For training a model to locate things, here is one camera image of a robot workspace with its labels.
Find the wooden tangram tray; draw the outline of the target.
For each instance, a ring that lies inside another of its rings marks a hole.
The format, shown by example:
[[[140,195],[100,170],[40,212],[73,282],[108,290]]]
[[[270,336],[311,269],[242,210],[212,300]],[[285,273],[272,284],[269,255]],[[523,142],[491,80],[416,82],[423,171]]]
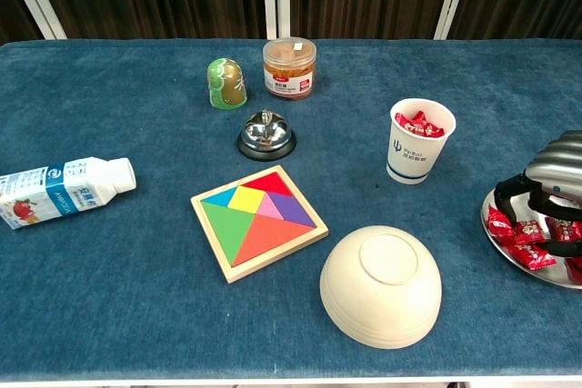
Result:
[[[316,227],[314,227],[313,230],[309,231],[306,234],[303,234],[301,236],[298,236],[297,238],[282,244],[276,248],[273,248],[272,250],[269,250],[266,253],[260,254],[259,256],[252,258],[242,264],[239,264],[237,266],[231,266],[229,264],[229,262],[226,259],[226,256],[218,242],[218,240],[216,239],[216,235],[214,233],[214,230],[212,228],[212,225],[210,224],[207,216],[206,216],[206,212],[202,206],[202,202],[201,200],[204,199],[205,197],[208,197],[210,195],[213,194],[217,194],[220,193],[224,190],[227,190],[229,188],[233,188],[233,187],[238,187],[239,185],[243,185],[246,182],[252,181],[258,177],[264,176],[266,174],[270,174],[273,172],[278,172],[280,177],[285,181],[285,183],[287,184],[288,188],[292,191],[293,196],[298,200],[299,203],[301,203],[301,205],[305,208],[305,210],[307,211],[307,213],[310,215],[311,219],[313,220],[313,222],[315,223]],[[281,165],[274,165],[271,167],[268,167],[267,169],[264,169],[262,171],[259,171],[257,173],[254,174],[250,174],[248,176],[245,176],[243,178],[237,179],[233,182],[230,182],[228,184],[223,184],[220,185],[216,188],[213,188],[209,191],[203,192],[201,194],[197,194],[195,196],[193,196],[191,198],[191,204],[196,212],[196,216],[199,220],[199,223],[201,224],[204,233],[206,235],[206,238],[212,248],[212,251],[218,261],[218,264],[220,266],[220,269],[226,279],[226,281],[228,283],[233,283],[245,276],[250,275],[251,273],[254,273],[314,242],[317,242],[323,238],[325,238],[326,236],[328,236],[329,231],[328,231],[328,227],[326,226],[326,224],[324,223],[324,221],[320,218],[320,216],[318,215],[318,213],[316,212],[316,210],[314,209],[314,207],[307,201],[307,199],[305,198],[305,196],[301,193],[301,191],[298,189],[298,187],[296,186],[296,184],[293,182],[293,180],[290,178],[290,176],[287,174],[287,172],[285,171],[285,169],[283,168],[283,166]]]

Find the green tangram triangle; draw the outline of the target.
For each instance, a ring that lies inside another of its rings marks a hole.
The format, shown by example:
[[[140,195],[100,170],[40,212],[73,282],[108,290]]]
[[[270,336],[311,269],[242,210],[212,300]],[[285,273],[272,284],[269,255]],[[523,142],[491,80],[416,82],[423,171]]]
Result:
[[[234,266],[255,215],[208,202],[202,206],[227,261]]]

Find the clear plastic jar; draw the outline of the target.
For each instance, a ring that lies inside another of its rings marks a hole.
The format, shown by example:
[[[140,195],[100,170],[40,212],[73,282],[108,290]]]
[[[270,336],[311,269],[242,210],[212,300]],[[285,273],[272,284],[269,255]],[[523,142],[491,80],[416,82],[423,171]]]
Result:
[[[300,100],[314,89],[316,45],[302,37],[269,40],[263,47],[266,89],[273,95]]]

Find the yellow tangram square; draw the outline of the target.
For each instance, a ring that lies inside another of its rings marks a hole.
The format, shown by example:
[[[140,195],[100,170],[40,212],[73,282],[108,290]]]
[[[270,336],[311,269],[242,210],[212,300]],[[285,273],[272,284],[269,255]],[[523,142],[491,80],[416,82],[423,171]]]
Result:
[[[258,211],[265,194],[266,192],[263,190],[239,185],[235,189],[227,207],[237,211],[255,214]]]

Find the blue table cloth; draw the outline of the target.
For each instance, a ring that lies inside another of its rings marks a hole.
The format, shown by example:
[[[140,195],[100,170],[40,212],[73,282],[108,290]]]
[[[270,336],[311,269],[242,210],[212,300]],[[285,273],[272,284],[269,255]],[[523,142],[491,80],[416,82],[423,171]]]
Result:
[[[13,230],[0,220],[0,382],[582,375],[582,291],[523,273],[480,207],[537,151],[582,129],[582,41],[320,40],[315,91],[269,94],[263,42],[36,40],[0,46],[0,175],[127,157],[137,187],[93,211]],[[206,71],[236,61],[246,103],[214,108]],[[422,98],[457,121],[426,180],[386,171],[390,109]],[[228,284],[192,196],[263,165],[245,120],[296,132],[282,166],[327,238]],[[421,342],[352,341],[319,297],[335,244],[371,224],[435,257],[443,301]]]

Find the red tangram triangle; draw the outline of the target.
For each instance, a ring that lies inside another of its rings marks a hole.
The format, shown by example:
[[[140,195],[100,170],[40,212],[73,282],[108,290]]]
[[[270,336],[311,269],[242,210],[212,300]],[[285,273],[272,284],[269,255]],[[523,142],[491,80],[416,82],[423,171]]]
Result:
[[[269,193],[293,196],[292,191],[288,188],[278,172],[258,177],[252,181],[244,183],[243,186]]]

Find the orange tangram triangle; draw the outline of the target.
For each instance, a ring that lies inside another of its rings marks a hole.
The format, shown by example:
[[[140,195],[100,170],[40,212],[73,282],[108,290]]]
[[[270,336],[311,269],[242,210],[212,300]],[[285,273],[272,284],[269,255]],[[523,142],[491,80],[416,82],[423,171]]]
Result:
[[[246,237],[232,265],[237,266],[242,264],[313,229],[314,226],[297,224],[257,214],[246,232]]]

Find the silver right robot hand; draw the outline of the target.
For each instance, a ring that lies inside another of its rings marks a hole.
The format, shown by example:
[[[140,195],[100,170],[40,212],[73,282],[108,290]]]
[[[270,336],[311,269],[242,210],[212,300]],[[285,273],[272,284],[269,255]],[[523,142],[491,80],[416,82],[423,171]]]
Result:
[[[538,152],[524,171],[499,182],[497,209],[515,225],[511,199],[528,194],[528,207],[550,218],[582,222],[582,130],[565,131]]]

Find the cyan tangram triangle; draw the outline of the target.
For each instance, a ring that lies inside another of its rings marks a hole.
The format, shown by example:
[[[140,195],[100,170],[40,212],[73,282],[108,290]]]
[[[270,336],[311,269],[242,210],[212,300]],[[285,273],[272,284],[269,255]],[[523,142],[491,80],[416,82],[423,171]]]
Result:
[[[220,193],[210,195],[201,200],[202,203],[215,204],[218,206],[228,207],[233,198],[237,187],[229,188]]]

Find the purple tangram parallelogram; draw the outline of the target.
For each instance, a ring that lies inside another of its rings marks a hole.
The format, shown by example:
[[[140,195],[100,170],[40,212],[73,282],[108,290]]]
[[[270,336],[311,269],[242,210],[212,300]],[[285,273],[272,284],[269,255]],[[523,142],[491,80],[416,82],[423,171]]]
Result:
[[[273,192],[267,192],[267,194],[284,220],[295,224],[316,227],[310,215],[294,196]]]

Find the green painted doll figurine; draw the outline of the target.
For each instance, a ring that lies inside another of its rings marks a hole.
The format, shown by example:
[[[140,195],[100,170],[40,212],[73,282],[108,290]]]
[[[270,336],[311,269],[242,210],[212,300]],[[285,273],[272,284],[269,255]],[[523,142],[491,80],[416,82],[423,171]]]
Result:
[[[236,109],[246,103],[246,85],[240,65],[230,58],[213,60],[206,71],[209,101],[214,108]]]

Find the white milk bottle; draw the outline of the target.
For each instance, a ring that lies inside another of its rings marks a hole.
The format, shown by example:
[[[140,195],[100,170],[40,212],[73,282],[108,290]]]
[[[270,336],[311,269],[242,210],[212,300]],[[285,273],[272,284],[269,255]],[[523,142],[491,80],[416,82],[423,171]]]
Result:
[[[0,218],[18,229],[108,204],[136,189],[128,158],[87,157],[0,175]]]

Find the cream upturned bowl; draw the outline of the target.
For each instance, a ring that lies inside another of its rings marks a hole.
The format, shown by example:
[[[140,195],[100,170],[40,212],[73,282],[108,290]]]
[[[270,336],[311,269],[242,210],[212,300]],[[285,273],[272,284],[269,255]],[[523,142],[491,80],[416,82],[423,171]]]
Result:
[[[436,323],[442,301],[433,255],[412,234],[386,225],[343,237],[326,259],[319,288],[336,327],[379,349],[422,340]]]

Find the pink tangram triangle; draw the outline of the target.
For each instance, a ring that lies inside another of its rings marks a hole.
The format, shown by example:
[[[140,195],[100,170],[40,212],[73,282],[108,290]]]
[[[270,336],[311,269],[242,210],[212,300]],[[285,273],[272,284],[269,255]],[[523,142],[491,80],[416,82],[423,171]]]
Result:
[[[284,219],[283,215],[279,212],[276,205],[269,196],[269,193],[265,193],[265,195],[263,196],[263,199],[256,211],[256,214],[274,218],[277,220]]]

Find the round metal plate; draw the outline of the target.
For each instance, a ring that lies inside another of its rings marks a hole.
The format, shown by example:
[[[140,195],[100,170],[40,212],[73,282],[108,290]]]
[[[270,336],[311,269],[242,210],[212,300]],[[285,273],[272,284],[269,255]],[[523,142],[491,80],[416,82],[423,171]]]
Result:
[[[489,206],[496,207],[495,202],[494,202],[494,200],[495,200],[494,199],[494,191],[495,191],[495,189],[492,189],[489,191],[489,193],[487,193],[487,195],[482,203],[481,212],[480,212],[480,218],[481,218],[481,223],[482,223],[483,229],[484,229],[485,234],[488,238],[488,241],[492,244],[492,246],[500,253],[501,256],[503,256],[506,259],[506,261],[513,264],[517,269],[521,270],[525,274],[529,274],[533,277],[536,277],[538,280],[544,281],[544,282],[549,283],[549,284],[554,284],[557,286],[566,287],[566,288],[570,288],[570,289],[582,290],[582,277],[579,277],[579,278],[575,277],[576,275],[574,274],[573,270],[567,264],[566,257],[560,257],[557,255],[554,255],[555,260],[556,260],[555,264],[544,267],[542,269],[532,271],[532,270],[529,270],[528,268],[526,268],[524,265],[522,265],[518,260],[516,260],[509,253],[509,251],[506,249],[506,247],[502,246],[495,239],[495,237],[489,232],[488,226],[487,226],[488,207]],[[522,215],[526,216],[527,218],[538,220],[540,222],[540,226],[543,229],[543,233],[545,234],[545,236],[548,236],[549,233],[548,233],[546,224],[543,223],[543,221],[544,221],[543,215],[528,210],[527,199],[526,199],[525,195],[521,194],[515,200],[516,200],[516,203],[515,203],[514,207],[516,208],[516,215],[522,214]]]

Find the white paper cup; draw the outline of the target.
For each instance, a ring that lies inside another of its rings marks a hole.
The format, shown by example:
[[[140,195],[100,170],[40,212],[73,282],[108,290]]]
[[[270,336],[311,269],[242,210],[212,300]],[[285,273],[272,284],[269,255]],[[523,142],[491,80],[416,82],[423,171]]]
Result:
[[[395,121],[396,113],[412,120],[418,111],[426,119],[445,130],[439,138],[412,134]],[[422,98],[407,98],[396,102],[389,112],[390,135],[386,157],[386,171],[402,184],[420,184],[430,173],[448,137],[455,131],[457,121],[444,105]]]

